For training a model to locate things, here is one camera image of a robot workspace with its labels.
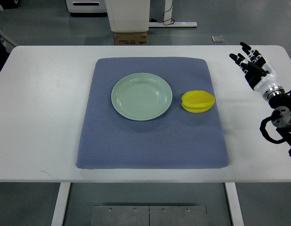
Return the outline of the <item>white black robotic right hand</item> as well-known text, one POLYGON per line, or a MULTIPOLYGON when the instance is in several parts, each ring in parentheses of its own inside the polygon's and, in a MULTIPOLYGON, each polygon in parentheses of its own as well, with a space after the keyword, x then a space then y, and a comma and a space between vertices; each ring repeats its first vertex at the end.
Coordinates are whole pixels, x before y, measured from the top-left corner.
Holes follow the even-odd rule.
POLYGON ((259 92, 265 101, 284 94, 283 87, 277 82, 277 74, 266 58, 253 47, 240 42, 242 51, 246 54, 229 54, 229 57, 241 68, 250 88, 259 92))

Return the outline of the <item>black silver robot right arm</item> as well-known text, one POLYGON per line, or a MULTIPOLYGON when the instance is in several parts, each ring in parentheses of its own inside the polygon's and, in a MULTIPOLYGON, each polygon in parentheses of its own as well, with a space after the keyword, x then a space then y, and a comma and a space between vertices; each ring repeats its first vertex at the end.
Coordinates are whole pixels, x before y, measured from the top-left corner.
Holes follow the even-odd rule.
POLYGON ((260 131, 262 136, 273 144, 288 143, 291 147, 291 90, 287 93, 279 93, 270 98, 268 101, 273 112, 271 116, 263 119, 260 124, 260 131), (281 139, 273 139, 266 130, 266 125, 271 122, 276 127, 277 133, 281 139))

